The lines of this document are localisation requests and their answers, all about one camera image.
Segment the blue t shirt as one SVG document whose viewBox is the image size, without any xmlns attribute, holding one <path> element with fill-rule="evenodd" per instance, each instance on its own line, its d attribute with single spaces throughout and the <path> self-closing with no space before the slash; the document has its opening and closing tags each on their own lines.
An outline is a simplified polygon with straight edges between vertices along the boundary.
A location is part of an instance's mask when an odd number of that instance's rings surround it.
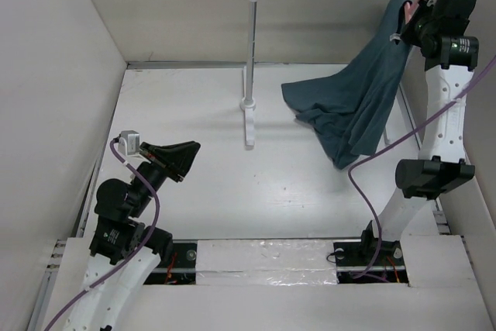
<svg viewBox="0 0 496 331">
<path fill-rule="evenodd" d="M 409 0 L 390 0 L 373 38 L 340 72 L 284 83 L 283 99 L 311 126 L 335 168 L 375 154 L 391 113 L 411 47 L 393 39 Z"/>
</svg>

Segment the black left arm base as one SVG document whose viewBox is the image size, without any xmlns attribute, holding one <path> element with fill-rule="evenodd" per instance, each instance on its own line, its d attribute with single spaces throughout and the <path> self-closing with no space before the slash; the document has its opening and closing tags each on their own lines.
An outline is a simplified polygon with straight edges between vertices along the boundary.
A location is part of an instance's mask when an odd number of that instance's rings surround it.
<svg viewBox="0 0 496 331">
<path fill-rule="evenodd" d="M 196 283 L 196 240 L 175 240 L 170 259 L 160 264 L 145 280 L 145 285 L 189 285 Z"/>
</svg>

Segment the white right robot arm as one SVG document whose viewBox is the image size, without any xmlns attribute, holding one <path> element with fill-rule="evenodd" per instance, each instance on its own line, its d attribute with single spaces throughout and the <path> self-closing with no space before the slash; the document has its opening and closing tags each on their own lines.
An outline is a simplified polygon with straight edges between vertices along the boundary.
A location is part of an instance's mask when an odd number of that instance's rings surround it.
<svg viewBox="0 0 496 331">
<path fill-rule="evenodd" d="M 463 128 L 466 90 L 478 62 L 479 41 L 465 36 L 477 0 L 419 0 L 403 27 L 401 40 L 418 47 L 425 59 L 427 120 L 417 158 L 400 160 L 396 189 L 370 224 L 373 236 L 358 244 L 361 260 L 375 264 L 396 243 L 417 212 L 470 181 L 475 168 L 466 161 Z"/>
</svg>

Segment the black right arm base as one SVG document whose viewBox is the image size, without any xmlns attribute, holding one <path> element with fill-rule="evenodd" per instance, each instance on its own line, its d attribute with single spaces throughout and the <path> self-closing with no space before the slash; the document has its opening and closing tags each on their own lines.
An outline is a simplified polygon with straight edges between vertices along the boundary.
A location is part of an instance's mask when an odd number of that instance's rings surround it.
<svg viewBox="0 0 496 331">
<path fill-rule="evenodd" d="M 407 284 L 408 274 L 399 241 L 381 241 L 370 222 L 358 240 L 337 240 L 326 260 L 336 266 L 339 284 Z"/>
</svg>

